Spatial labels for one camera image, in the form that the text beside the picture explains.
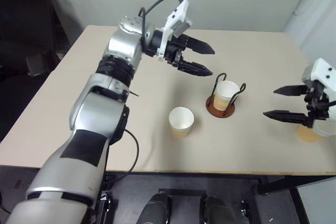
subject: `cup with liquid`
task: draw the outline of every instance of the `cup with liquid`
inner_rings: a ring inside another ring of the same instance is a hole
[[[296,135],[304,142],[313,143],[326,137],[336,135],[336,123],[333,121],[315,120],[313,128],[300,125],[296,130]]]
[[[230,103],[230,100],[235,93],[239,92],[240,88],[232,81],[220,81],[217,84],[214,107],[217,110],[224,111]]]
[[[195,121],[194,114],[185,107],[174,108],[169,113],[170,129],[174,137],[186,137]]]

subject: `black cable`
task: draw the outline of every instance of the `black cable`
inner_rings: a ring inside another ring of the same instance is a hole
[[[318,109],[327,109],[331,106],[335,106],[336,105],[336,100],[332,101],[332,102],[315,103],[313,105]]]
[[[159,3],[161,3],[162,1],[164,1],[164,0],[158,0],[158,1],[156,1],[153,5],[151,5],[151,7],[149,7],[148,9],[147,9],[147,11],[146,11],[146,15],[154,8],[154,7],[156,7]]]
[[[141,7],[138,13],[139,17],[142,17],[142,26],[141,26],[141,42],[142,42],[142,46],[144,46],[145,43],[145,24],[146,24],[146,15],[154,8],[156,7],[159,3],[161,3],[164,0],[158,0],[156,1],[154,4],[152,4],[148,10],[146,10],[144,7]]]
[[[136,149],[136,152],[137,152],[136,154],[137,154],[137,155],[136,155],[136,157],[135,157],[135,160],[134,160],[134,163],[133,163],[132,167],[128,170],[128,172],[126,172],[126,173],[125,173],[124,175],[122,175],[120,178],[116,178],[116,179],[113,179],[113,180],[105,181],[105,182],[104,182],[105,185],[114,184],[115,182],[117,182],[117,181],[119,181],[119,180],[125,178],[127,175],[129,175],[129,174],[133,171],[135,165],[137,164],[138,157],[139,157],[139,143],[138,143],[138,140],[137,140],[137,138],[136,138],[131,132],[129,132],[129,131],[126,130],[126,129],[125,129],[125,131],[126,131],[128,134],[130,134],[131,137],[134,139],[135,144],[137,145],[137,149]]]
[[[2,210],[4,210],[6,213],[11,214],[11,212],[8,211],[8,210],[4,207],[4,205],[0,205],[0,208],[1,208]]]
[[[132,95],[135,95],[136,97],[139,97],[139,95],[138,95],[138,94],[136,94],[136,93],[132,92],[131,90],[130,90],[130,94],[132,94]]]
[[[142,17],[142,23],[141,23],[141,43],[142,46],[144,46],[145,43],[145,24],[146,24],[146,10],[144,7],[140,8],[140,11],[138,13],[139,17]]]

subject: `table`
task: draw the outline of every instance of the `table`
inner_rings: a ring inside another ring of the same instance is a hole
[[[70,135],[69,112],[90,74],[94,73],[116,27],[88,26],[0,144],[0,165],[41,167]],[[139,140],[136,172],[295,174],[336,173],[335,137],[316,143],[297,139],[297,125],[263,116],[274,109],[304,112],[303,97],[273,94],[279,87],[300,84],[308,65],[299,48],[284,33],[188,30],[208,42],[215,55],[191,50],[185,60],[204,64],[214,73],[195,77],[143,55],[130,85],[127,129]],[[227,119],[210,115],[205,101],[216,76],[246,90]],[[169,112],[186,106],[195,124],[184,139],[169,132]],[[110,147],[107,170],[128,170],[135,144],[124,134]]]

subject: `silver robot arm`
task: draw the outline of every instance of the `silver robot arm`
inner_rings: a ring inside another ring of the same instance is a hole
[[[174,17],[169,18],[168,27],[178,37],[162,36],[165,30],[156,31],[152,25],[144,29],[144,16],[126,16],[120,21],[96,73],[71,109],[69,139],[45,162],[27,190],[26,200],[14,208],[7,224],[96,221],[109,146],[124,132],[129,115],[125,105],[128,87],[142,53],[159,54],[178,70],[193,75],[212,74],[202,65],[183,60],[181,52],[186,47],[201,54],[214,53],[207,43],[182,34],[191,24],[186,18],[186,2],[181,11],[180,6],[175,10],[179,13],[176,23]]]

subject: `power cord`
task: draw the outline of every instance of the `power cord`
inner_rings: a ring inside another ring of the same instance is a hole
[[[336,105],[336,100],[332,101],[332,102],[321,102],[321,103],[315,103],[313,104],[316,108],[318,109],[327,109],[331,106],[335,106]]]
[[[2,204],[2,195],[1,195],[1,192],[0,192],[0,208],[1,208],[3,211],[5,211],[6,213],[11,214],[11,212],[8,211],[8,210],[4,207],[4,205]]]
[[[141,7],[140,8],[140,11],[138,13],[138,16],[139,17],[142,17],[142,26],[141,26],[141,40],[142,40],[142,43],[145,42],[145,24],[146,24],[146,15],[152,10],[154,9],[154,7],[156,7],[159,3],[163,2],[164,0],[158,0],[156,1],[154,4],[152,4],[148,10],[146,10],[144,7]]]
[[[128,134],[130,134],[131,135],[131,137],[134,139],[134,141],[135,141],[135,144],[137,145],[137,149],[136,149],[136,157],[135,157],[135,160],[134,160],[134,163],[133,163],[133,165],[132,165],[132,167],[128,170],[128,172],[126,172],[124,175],[122,175],[120,178],[116,178],[116,179],[113,179],[113,180],[108,180],[108,181],[105,181],[103,184],[104,185],[111,185],[111,184],[114,184],[115,182],[117,182],[117,181],[120,181],[120,180],[122,180],[123,178],[125,178],[127,175],[129,175],[132,171],[133,171],[133,169],[134,169],[134,167],[135,167],[135,165],[137,164],[137,161],[138,161],[138,157],[139,157],[139,143],[138,143],[138,140],[137,140],[137,138],[130,132],[130,131],[128,131],[128,130],[126,130],[125,129],[125,131],[128,133]]]

